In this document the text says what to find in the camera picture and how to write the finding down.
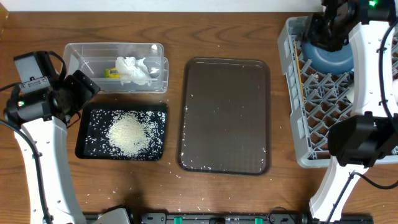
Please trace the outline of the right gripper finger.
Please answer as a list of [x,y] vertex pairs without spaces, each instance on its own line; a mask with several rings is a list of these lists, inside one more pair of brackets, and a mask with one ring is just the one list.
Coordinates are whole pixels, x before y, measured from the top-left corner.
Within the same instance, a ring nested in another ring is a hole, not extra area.
[[323,23],[324,19],[320,14],[312,14],[307,17],[302,35],[303,42],[308,42],[316,47],[325,47],[326,43],[322,39]]
[[339,51],[348,44],[349,44],[348,33],[346,32],[326,34],[325,49],[329,52]]

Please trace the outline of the dark blue plate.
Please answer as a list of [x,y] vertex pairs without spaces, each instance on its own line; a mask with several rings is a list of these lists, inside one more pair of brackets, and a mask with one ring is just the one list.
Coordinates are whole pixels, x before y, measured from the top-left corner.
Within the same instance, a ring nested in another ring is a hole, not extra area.
[[354,69],[354,58],[351,45],[345,45],[341,50],[329,52],[312,45],[302,43],[302,53],[305,60],[311,60],[310,66],[317,72],[341,75]]

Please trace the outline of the wooden chopstick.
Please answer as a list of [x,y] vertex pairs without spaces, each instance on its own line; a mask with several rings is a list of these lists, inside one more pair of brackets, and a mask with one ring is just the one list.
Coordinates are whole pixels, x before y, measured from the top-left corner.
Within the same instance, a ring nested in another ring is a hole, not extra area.
[[298,74],[298,83],[300,85],[302,103],[305,104],[305,97],[304,97],[302,78],[301,78],[301,70],[300,70],[300,64],[299,64],[299,54],[298,54],[298,49],[297,49],[297,44],[296,43],[294,43],[294,49],[295,49],[295,61],[296,61],[297,74]]

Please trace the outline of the yellow snack wrapper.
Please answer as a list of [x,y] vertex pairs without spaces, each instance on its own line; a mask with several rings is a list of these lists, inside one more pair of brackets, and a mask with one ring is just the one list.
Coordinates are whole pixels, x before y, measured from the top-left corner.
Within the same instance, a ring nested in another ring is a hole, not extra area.
[[108,68],[104,71],[104,77],[110,79],[119,79],[120,74],[116,68]]

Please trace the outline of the white tissue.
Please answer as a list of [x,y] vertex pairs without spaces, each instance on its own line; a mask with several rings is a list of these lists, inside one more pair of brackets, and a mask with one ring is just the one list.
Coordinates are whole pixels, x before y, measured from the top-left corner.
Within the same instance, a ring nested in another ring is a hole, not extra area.
[[116,70],[119,73],[119,79],[122,85],[127,83],[135,83],[138,85],[149,84],[151,79],[149,71],[144,64],[144,60],[135,57],[118,57],[116,59]]

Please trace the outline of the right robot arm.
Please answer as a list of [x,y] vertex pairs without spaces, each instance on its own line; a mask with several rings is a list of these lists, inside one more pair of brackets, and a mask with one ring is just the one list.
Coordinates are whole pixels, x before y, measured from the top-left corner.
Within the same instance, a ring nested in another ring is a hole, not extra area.
[[397,97],[392,74],[392,43],[397,25],[394,1],[323,1],[312,14],[304,41],[328,52],[349,45],[353,56],[354,97],[349,118],[329,128],[330,163],[309,201],[310,222],[341,220],[343,207],[359,179],[397,146]]

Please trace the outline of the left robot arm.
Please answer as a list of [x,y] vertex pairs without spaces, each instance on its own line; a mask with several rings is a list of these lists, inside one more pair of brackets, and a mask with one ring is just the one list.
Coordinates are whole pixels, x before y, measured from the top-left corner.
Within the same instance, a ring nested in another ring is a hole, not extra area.
[[67,157],[70,119],[100,88],[82,71],[56,71],[53,51],[14,57],[20,82],[9,85],[10,98],[1,124],[14,131],[20,147],[30,201],[31,223],[132,223],[124,207],[85,215],[73,188]]

